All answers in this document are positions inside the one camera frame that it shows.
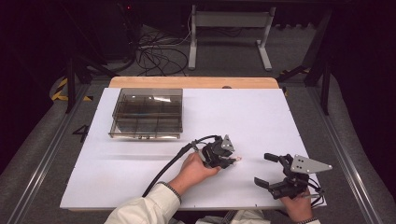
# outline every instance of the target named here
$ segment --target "white table surface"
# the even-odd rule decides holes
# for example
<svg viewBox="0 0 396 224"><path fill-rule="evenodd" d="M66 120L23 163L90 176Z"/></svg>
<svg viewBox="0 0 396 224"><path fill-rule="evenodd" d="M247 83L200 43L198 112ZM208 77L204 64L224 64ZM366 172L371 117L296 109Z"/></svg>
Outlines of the white table surface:
<svg viewBox="0 0 396 224"><path fill-rule="evenodd" d="M308 157L282 90L185 89L183 133L180 139L161 142L110 138L119 93L117 88L105 89L61 208L113 209L139 197L182 147L212 134L228 134L233 155L242 160L190 189L180 210L278 208L281 203L253 182L255 176L270 184L285 177L281 164L264 160L263 154ZM188 154L160 180L171 180Z"/></svg>

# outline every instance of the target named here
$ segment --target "person's left hand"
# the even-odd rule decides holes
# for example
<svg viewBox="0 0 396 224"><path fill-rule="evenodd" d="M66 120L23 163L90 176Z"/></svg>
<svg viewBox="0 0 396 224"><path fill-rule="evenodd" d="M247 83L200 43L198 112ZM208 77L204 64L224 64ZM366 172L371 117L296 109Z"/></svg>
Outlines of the person's left hand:
<svg viewBox="0 0 396 224"><path fill-rule="evenodd" d="M169 185L182 195L190 187L201 183L208 177L216 175L221 167L206 168L197 152L191 153L181 166L179 174L169 182Z"/></svg>

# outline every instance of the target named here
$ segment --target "gray carpet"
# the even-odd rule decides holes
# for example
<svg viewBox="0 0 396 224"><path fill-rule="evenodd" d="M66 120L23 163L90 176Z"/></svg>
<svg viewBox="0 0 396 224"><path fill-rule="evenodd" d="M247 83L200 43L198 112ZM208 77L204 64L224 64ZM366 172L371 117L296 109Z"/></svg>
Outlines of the gray carpet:
<svg viewBox="0 0 396 224"><path fill-rule="evenodd" d="M224 37L216 32L203 32L198 38L197 66L194 71L185 69L188 76L197 77L277 77L280 71L300 65L304 53L315 30L308 28L272 29L267 42L267 52L273 66L272 72L265 72L259 52L255 47L256 36L262 30L244 30L235 38ZM176 47L185 54L189 53L189 44ZM172 60L183 64L183 56L175 52L165 52ZM166 69L174 71L174 65ZM123 76L135 76L142 72L136 64L121 72ZM159 71L150 71L152 75ZM315 108L307 88L302 84L302 76L296 76L283 83L288 89L287 101L290 111L303 138L306 150L312 159L329 163L333 170L318 175L320 185L326 189L327 206L315 209L315 215L322 223L365 223L355 195L348 184L345 173L334 154L332 141L325 125ZM60 201L82 148L80 135L72 134L82 125L90 125L103 88L109 83L106 77L95 77L86 95L93 96L91 102L81 102L64 139L50 165L50 168L36 193L22 223L103 223L109 211L71 212L59 208ZM8 168L0 176L0 223L7 223L18 203L30 176L40 163L43 154L51 143L52 137L62 123L67 102L56 101L47 115L37 124L20 148ZM383 223L396 223L396 205L381 179L368 162L358 137L347 114L346 106L332 79L330 118L353 160L364 186L369 192L374 207ZM291 223L276 211L265 211L273 223Z"/></svg>

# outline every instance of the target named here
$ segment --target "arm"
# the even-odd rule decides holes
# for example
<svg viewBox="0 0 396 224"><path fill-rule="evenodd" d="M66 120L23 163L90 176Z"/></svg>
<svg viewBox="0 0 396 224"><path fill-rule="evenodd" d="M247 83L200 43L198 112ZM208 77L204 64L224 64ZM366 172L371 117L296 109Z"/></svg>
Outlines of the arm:
<svg viewBox="0 0 396 224"><path fill-rule="evenodd" d="M309 189L306 189L305 193L298 195L294 199L291 199L289 197L283 197L279 199L283 204L285 204L286 211L288 212L289 217L292 221L297 223L309 224L320 223L316 218L314 218L314 215L312 213L311 199L304 197L305 195L309 194Z"/></svg>
<svg viewBox="0 0 396 224"><path fill-rule="evenodd" d="M168 184L157 184L146 198L132 199L119 206L108 217L110 223L168 223L179 208L183 195L192 186L215 175L221 168L206 168L198 153L191 153L179 174Z"/></svg>

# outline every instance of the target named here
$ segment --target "human hand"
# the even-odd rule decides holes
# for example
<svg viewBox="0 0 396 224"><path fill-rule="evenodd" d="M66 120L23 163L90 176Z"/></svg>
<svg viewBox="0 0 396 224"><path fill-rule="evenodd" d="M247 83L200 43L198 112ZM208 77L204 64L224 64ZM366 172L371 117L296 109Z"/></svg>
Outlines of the human hand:
<svg viewBox="0 0 396 224"><path fill-rule="evenodd" d="M309 189L306 188L304 193L297 195L294 199L291 199L290 197L279 199L283 204L285 204L286 211L292 221L301 222L314 216L311 208L311 199L304 197L309 194Z"/></svg>
<svg viewBox="0 0 396 224"><path fill-rule="evenodd" d="M178 175L168 184L179 195L182 195L190 187L201 183L208 177L216 175L221 170L221 167L206 168L197 152L191 153L186 160L184 160Z"/></svg>

